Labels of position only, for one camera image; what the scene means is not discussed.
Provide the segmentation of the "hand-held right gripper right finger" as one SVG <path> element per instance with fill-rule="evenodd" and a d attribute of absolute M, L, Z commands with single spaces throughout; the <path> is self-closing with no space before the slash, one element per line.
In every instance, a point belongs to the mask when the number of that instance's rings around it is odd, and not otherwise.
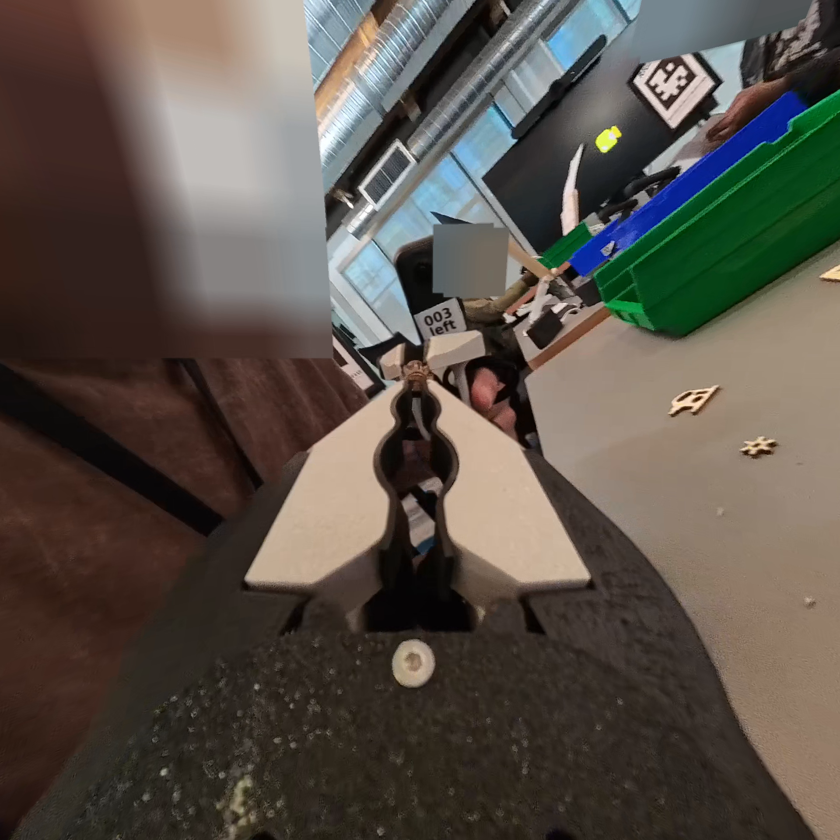
<path fill-rule="evenodd" d="M 592 582 L 526 451 L 443 386 L 423 389 L 437 495 L 435 542 L 421 562 L 439 600 L 489 610 Z"/>

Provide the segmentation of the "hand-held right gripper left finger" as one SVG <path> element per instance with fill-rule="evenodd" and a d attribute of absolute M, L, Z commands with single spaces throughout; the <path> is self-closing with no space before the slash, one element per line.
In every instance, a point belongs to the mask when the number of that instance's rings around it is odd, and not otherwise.
<path fill-rule="evenodd" d="M 406 513 L 381 462 L 401 396 L 388 389 L 311 447 L 245 574 L 249 589 L 314 595 L 350 616 L 410 560 Z"/>

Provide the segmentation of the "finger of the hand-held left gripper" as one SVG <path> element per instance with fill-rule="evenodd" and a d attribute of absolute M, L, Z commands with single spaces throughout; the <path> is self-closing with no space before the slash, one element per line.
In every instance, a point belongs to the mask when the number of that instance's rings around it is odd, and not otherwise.
<path fill-rule="evenodd" d="M 486 354 L 485 338 L 476 330 L 435 335 L 427 341 L 427 366 L 431 370 L 466 364 Z"/>
<path fill-rule="evenodd" d="M 408 342 L 399 343 L 380 358 L 380 372 L 382 379 L 387 382 L 401 382 L 402 368 L 409 361 L 423 361 L 427 364 L 426 348 Z"/>

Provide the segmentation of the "grey desk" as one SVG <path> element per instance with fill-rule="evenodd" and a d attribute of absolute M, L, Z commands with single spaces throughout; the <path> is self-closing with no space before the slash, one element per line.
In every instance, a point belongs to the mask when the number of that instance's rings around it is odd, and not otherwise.
<path fill-rule="evenodd" d="M 665 578 L 819 838 L 839 827 L 837 265 L 834 244 L 683 339 L 609 318 L 528 378 L 544 457 Z M 741 455 L 758 436 L 775 452 Z"/>

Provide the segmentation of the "person's left hand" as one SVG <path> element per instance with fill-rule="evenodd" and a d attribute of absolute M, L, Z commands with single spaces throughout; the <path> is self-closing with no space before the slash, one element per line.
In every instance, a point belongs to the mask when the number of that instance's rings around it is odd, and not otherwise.
<path fill-rule="evenodd" d="M 517 366 L 505 360 L 477 360 L 468 364 L 467 378 L 473 409 L 527 448 L 529 427 Z"/>

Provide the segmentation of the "white air vent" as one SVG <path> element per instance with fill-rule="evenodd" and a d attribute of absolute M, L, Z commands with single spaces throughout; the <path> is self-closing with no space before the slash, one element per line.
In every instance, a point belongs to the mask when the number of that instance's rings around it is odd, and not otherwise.
<path fill-rule="evenodd" d="M 415 156 L 402 141 L 394 140 L 359 184 L 359 193 L 378 211 L 416 168 Z"/>

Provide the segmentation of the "large black screen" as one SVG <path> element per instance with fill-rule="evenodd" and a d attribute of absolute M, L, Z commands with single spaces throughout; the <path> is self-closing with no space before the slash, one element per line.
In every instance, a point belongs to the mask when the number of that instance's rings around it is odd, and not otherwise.
<path fill-rule="evenodd" d="M 639 66 L 633 48 L 635 24 L 552 109 L 483 176 L 533 249 L 542 253 L 562 237 L 561 208 L 570 163 L 584 146 L 576 179 L 581 218 L 595 213 L 675 141 L 675 135 L 629 88 Z M 617 126 L 616 147 L 602 154 L 595 137 Z"/>

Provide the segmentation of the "small green bin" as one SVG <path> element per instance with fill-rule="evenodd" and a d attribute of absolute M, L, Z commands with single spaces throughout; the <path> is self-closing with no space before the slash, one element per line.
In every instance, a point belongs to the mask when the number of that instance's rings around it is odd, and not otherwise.
<path fill-rule="evenodd" d="M 555 268 L 569 261 L 572 255 L 592 239 L 592 233 L 586 222 L 580 222 L 567 235 L 547 248 L 539 262 L 547 268 Z"/>

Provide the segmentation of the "house-shaped wooden piece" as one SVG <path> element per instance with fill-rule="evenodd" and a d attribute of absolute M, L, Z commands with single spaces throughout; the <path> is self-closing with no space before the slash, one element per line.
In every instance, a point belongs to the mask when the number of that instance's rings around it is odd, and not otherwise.
<path fill-rule="evenodd" d="M 676 417 L 685 412 L 697 415 L 719 391 L 719 385 L 712 385 L 682 392 L 672 399 L 668 416 Z"/>

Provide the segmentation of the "large green plastic bin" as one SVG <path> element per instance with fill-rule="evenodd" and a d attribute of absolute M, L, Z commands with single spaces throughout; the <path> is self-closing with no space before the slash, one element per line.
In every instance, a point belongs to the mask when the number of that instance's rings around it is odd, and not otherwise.
<path fill-rule="evenodd" d="M 616 318 L 683 337 L 838 235 L 835 92 L 606 262 L 594 281 Z"/>

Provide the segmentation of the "small marker sign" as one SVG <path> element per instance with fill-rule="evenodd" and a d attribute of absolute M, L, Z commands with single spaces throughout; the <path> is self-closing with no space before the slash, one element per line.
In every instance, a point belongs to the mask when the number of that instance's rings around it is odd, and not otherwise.
<path fill-rule="evenodd" d="M 639 65 L 627 81 L 634 95 L 672 133 L 689 121 L 715 94 L 722 79 L 698 52 L 658 59 Z"/>

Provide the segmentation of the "blue plastic bin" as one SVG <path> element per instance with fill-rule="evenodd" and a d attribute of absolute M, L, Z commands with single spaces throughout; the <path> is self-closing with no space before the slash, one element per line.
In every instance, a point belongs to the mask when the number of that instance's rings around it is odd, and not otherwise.
<path fill-rule="evenodd" d="M 784 94 L 721 147 L 681 172 L 626 220 L 617 219 L 606 225 L 573 253 L 568 259 L 571 267 L 581 277 L 597 270 L 605 261 L 631 247 L 753 150 L 784 136 L 790 122 L 805 110 L 804 100 L 795 92 Z"/>

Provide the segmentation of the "silver ventilation duct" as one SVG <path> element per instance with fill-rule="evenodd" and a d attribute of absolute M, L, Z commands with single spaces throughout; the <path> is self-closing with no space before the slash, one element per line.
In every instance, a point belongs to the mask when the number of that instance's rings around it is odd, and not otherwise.
<path fill-rule="evenodd" d="M 318 118 L 326 190 L 476 5 L 474 1 L 395 2 Z"/>
<path fill-rule="evenodd" d="M 576 5 L 577 2 L 572 1 L 521 2 L 488 45 L 479 52 L 478 57 L 458 77 L 454 86 L 432 107 L 419 127 L 409 136 L 406 147 L 416 160 L 421 161 L 445 137 L 459 128 L 466 118 L 488 99 L 500 80 L 519 63 L 536 40 L 563 20 Z M 362 150 L 363 148 L 330 189 L 324 188 L 326 195 L 339 185 Z"/>

